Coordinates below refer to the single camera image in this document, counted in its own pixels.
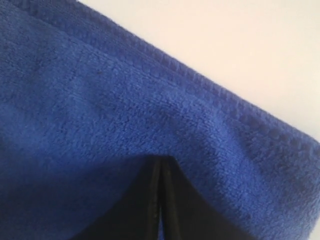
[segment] blue fabric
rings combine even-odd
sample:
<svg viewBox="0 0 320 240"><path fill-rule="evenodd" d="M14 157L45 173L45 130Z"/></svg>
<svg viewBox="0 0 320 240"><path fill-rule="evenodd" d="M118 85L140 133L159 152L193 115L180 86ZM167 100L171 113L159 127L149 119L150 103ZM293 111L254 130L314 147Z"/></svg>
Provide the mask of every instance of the blue fabric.
<svg viewBox="0 0 320 240"><path fill-rule="evenodd" d="M74 236L149 154L257 239L318 218L314 139L81 3L0 0L0 239Z"/></svg>

